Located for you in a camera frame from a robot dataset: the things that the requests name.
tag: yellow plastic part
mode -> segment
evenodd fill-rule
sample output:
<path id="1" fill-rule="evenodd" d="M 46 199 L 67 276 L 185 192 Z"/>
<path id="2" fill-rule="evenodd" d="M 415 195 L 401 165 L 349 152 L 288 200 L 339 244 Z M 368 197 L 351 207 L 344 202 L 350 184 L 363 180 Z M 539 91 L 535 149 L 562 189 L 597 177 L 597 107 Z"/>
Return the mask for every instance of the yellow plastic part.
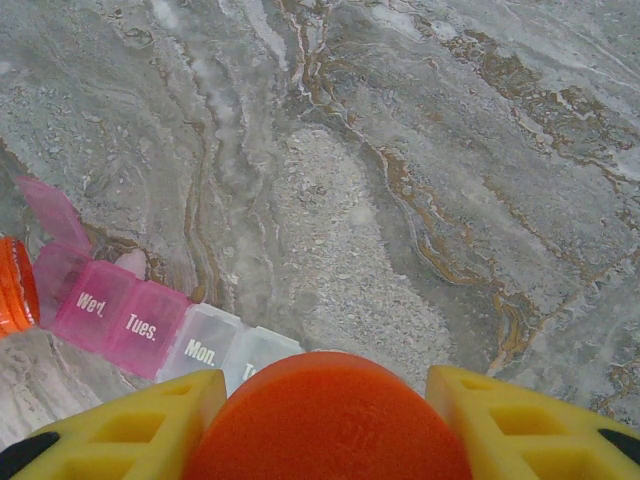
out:
<path id="1" fill-rule="evenodd" d="M 640 478 L 598 430 L 638 434 L 589 410 L 444 366 L 429 371 L 426 399 L 463 439 L 474 480 Z"/>
<path id="2" fill-rule="evenodd" d="M 203 370 L 47 425 L 60 440 L 12 480 L 179 480 L 226 401 L 220 370 Z"/>

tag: pill box lid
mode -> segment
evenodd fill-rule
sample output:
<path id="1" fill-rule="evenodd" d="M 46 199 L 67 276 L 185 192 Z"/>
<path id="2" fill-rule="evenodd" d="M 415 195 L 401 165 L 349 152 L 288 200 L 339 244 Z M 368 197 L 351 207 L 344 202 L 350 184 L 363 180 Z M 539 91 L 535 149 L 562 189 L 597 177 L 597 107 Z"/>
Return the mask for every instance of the pill box lid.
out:
<path id="1" fill-rule="evenodd" d="M 17 177 L 15 182 L 49 235 L 83 252 L 91 251 L 91 242 L 80 223 L 78 212 L 62 191 L 28 177 Z"/>

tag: black part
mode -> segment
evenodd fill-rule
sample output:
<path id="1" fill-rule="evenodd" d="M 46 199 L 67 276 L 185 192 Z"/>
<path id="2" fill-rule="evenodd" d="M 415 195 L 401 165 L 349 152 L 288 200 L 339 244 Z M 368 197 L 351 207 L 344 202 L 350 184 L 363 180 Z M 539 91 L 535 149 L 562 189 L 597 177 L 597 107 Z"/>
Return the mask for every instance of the black part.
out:
<path id="1" fill-rule="evenodd" d="M 640 439 L 607 428 L 598 430 L 598 433 L 640 467 Z"/>
<path id="2" fill-rule="evenodd" d="M 0 452 L 0 480 L 9 480 L 58 440 L 58 432 L 44 432 L 7 447 Z"/>

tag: orange round object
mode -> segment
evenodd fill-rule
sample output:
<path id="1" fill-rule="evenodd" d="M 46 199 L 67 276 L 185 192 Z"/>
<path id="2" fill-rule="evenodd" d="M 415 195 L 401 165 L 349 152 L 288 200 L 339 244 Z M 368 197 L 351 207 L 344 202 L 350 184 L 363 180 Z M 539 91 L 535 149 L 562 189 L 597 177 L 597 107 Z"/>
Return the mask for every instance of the orange round object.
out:
<path id="1" fill-rule="evenodd" d="M 401 379 L 360 357 L 281 360 L 242 385 L 184 480 L 471 480 L 461 441 Z"/>
<path id="2" fill-rule="evenodd" d="M 11 237 L 0 239 L 0 338 L 37 325 L 38 294 L 24 245 Z"/>

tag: orange pill bottle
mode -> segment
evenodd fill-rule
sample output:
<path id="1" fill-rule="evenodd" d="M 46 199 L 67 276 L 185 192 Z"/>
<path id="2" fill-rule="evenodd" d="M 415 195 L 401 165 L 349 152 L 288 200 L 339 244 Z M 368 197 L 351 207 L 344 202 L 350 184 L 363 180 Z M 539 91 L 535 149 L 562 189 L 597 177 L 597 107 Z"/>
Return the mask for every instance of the orange pill bottle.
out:
<path id="1" fill-rule="evenodd" d="M 33 270 L 24 245 L 0 238 L 0 338 L 24 332 L 40 319 Z"/>

